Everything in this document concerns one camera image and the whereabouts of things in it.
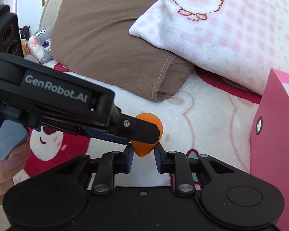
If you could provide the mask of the left hand painted nails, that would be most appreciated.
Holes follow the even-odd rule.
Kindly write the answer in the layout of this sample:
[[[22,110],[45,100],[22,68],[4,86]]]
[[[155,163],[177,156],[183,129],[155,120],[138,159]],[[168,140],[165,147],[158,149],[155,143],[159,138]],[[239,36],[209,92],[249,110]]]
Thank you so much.
[[[29,143],[25,141],[0,162],[0,205],[6,192],[14,185],[13,177],[24,168],[30,152]]]

